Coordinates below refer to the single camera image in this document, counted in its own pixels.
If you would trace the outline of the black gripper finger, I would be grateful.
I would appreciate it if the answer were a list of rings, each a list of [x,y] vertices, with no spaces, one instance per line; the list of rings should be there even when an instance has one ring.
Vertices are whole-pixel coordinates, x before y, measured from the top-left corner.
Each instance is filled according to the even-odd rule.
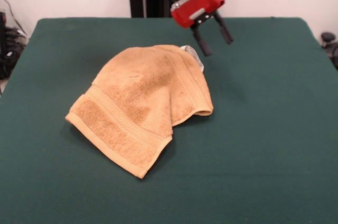
[[[214,16],[214,19],[216,20],[216,22],[218,23],[218,25],[220,27],[220,32],[221,32],[224,40],[226,41],[227,44],[231,44],[233,42],[233,38],[232,38],[227,26],[225,25],[223,18],[221,17],[221,15],[218,12],[215,12],[213,16]]]
[[[190,27],[193,37],[196,40],[197,44],[199,45],[201,51],[206,57],[209,57],[212,55],[211,50],[209,49],[207,43],[203,40],[200,31],[199,31],[199,23],[195,22],[191,27]]]

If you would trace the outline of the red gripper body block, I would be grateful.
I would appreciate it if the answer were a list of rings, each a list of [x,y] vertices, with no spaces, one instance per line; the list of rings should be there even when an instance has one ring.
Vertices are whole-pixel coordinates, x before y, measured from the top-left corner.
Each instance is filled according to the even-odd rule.
[[[198,22],[204,14],[218,10],[226,0],[178,0],[172,4],[171,16],[183,28],[188,28]]]

